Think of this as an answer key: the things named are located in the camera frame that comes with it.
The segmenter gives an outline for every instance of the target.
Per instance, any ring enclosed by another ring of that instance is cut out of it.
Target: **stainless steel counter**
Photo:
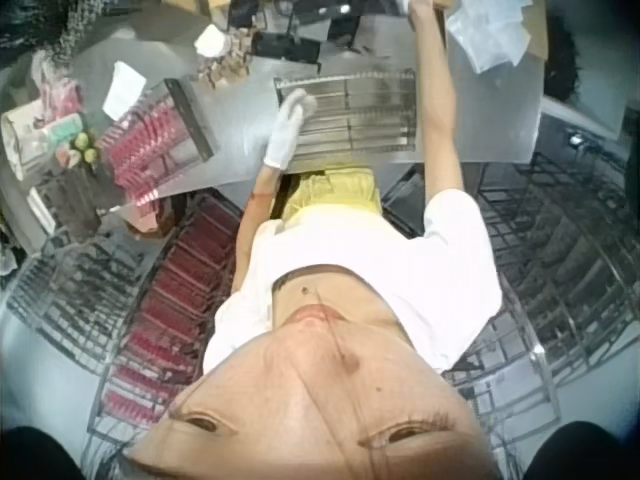
[[[89,52],[86,52],[82,56],[82,68],[78,71],[86,76],[91,106],[101,105],[104,100],[111,81],[112,64],[116,60],[125,61],[147,76],[149,85],[163,76],[180,76],[192,66],[194,70],[191,71],[195,71],[195,52],[183,55],[183,46],[140,42],[143,45],[136,48],[139,53],[123,48],[125,44],[136,42],[106,39],[98,47],[101,55],[87,55]],[[406,19],[363,18],[354,47],[366,54],[323,45],[320,75],[416,68],[414,35]],[[464,51],[451,38],[448,55],[458,95],[456,144],[461,160],[528,163],[540,118],[543,62],[527,54],[518,67],[501,65],[476,75]],[[194,85],[221,149],[208,162],[162,186],[159,189],[161,196],[253,178],[260,167],[278,110],[273,79],[309,77],[318,73],[315,66],[264,58],[255,58],[250,72],[246,81],[216,91]],[[373,155],[354,161],[370,165],[419,162],[422,159],[420,138],[417,143],[416,152]],[[406,166],[399,166],[399,175],[405,169]]]

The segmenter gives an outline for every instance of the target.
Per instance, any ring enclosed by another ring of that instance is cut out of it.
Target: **black object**
[[[544,68],[544,93],[566,102],[579,85],[578,49],[573,34],[560,15],[547,14],[547,30],[549,58]]]
[[[640,234],[640,138],[636,137],[631,146],[631,156],[627,161],[627,169],[624,175],[624,191],[629,202],[629,209],[636,219],[636,228]]]
[[[2,0],[0,2],[0,69],[44,45],[55,44],[67,26],[71,0]]]
[[[362,15],[400,15],[395,0],[297,0],[293,15],[300,25]]]
[[[231,0],[229,26],[233,28],[253,27],[253,17],[258,13],[259,8],[259,0]]]
[[[100,227],[93,199],[91,167],[80,162],[58,175],[53,170],[45,172],[35,186],[36,191],[55,220],[56,229],[67,227],[77,242],[92,238]]]
[[[637,467],[632,450],[604,429],[593,423],[573,422],[542,444],[523,479],[631,480],[638,478]]]
[[[205,133],[204,131],[207,122],[204,112],[200,110],[200,102],[196,101],[193,87],[189,82],[182,82],[175,78],[165,78],[164,84],[191,135],[200,158],[202,161],[207,161],[216,153],[217,144],[213,132],[207,130]]]
[[[293,4],[293,14],[300,25],[321,22],[345,15],[362,15],[361,0],[298,0]]]
[[[320,42],[308,38],[294,38],[283,33],[257,32],[251,43],[251,53],[258,57],[316,64]]]
[[[327,40],[341,47],[351,47],[358,33],[360,16],[347,15],[342,18],[334,18],[329,25]]]
[[[85,480],[62,445],[32,427],[0,434],[0,478]]]

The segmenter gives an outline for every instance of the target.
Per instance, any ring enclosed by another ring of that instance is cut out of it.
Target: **hand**
[[[301,88],[289,94],[280,106],[280,112],[271,132],[264,157],[265,165],[282,171],[287,169],[296,152],[300,128],[305,119],[313,115],[317,108],[316,99]]]

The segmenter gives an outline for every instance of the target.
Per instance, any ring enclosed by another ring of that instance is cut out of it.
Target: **metal rack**
[[[318,101],[305,122],[293,164],[314,159],[413,151],[416,142],[416,79],[411,70],[363,72],[301,80],[275,79],[280,104],[296,88]]]
[[[154,86],[97,140],[114,182],[144,214],[157,211],[157,188],[217,151],[188,82]]]
[[[99,374],[140,288],[143,255],[104,235],[64,232],[25,266],[7,308],[80,367]]]
[[[100,378],[91,439],[130,441],[202,375],[215,312],[231,291],[241,212],[215,191],[199,195],[190,210],[156,260]]]
[[[501,311],[443,374],[467,400],[494,449],[504,449],[560,421],[545,351],[504,276],[500,283]]]
[[[538,154],[528,167],[487,165],[480,182],[496,264],[557,385],[636,341],[619,341],[640,319],[640,240],[616,171],[597,154],[569,165]]]

